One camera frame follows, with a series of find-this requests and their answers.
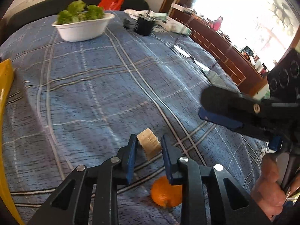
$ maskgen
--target white bowl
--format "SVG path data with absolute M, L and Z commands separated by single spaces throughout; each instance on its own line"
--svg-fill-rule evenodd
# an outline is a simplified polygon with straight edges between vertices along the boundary
M 83 41 L 101 35 L 109 21 L 114 17 L 111 13 L 105 13 L 103 19 L 86 20 L 65 25 L 57 25 L 54 22 L 52 26 L 58 29 L 63 40 L 70 42 Z

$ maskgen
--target bedspread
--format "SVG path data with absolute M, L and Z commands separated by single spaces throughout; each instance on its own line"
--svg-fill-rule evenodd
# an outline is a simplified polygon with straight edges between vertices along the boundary
M 104 34 L 63 41 L 50 16 L 25 25 L 0 47 L 11 58 L 15 79 L 3 124 L 7 182 L 27 222 L 77 165 L 101 164 L 127 145 L 130 134 L 150 128 L 199 164 L 221 163 L 249 192 L 260 175 L 264 142 L 201 120 L 199 95 L 209 82 L 192 60 L 174 52 L 177 34 L 140 36 L 112 12 Z M 179 45 L 237 90 L 215 59 L 189 37 Z M 149 197 L 164 175 L 158 155 L 138 152 L 134 180 L 118 190 L 119 223 L 176 224 L 180 206 L 160 209 Z

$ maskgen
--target wooden block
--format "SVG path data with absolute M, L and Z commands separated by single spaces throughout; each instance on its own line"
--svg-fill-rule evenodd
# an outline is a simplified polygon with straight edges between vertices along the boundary
M 139 133 L 137 139 L 143 147 L 148 161 L 161 151 L 161 144 L 150 129 L 145 129 Z

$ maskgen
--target bright window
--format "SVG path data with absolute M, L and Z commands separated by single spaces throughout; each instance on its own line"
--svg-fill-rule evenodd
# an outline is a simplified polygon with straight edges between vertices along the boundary
M 205 18 L 223 17 L 221 31 L 233 45 L 249 46 L 269 70 L 290 46 L 299 21 L 285 0 L 196 0 Z

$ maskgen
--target orange fruit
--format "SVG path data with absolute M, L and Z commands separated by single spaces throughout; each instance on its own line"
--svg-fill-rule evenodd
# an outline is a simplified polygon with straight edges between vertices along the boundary
M 153 183 L 150 193 L 152 200 L 162 207 L 175 207 L 182 202 L 182 185 L 170 185 L 166 176 Z

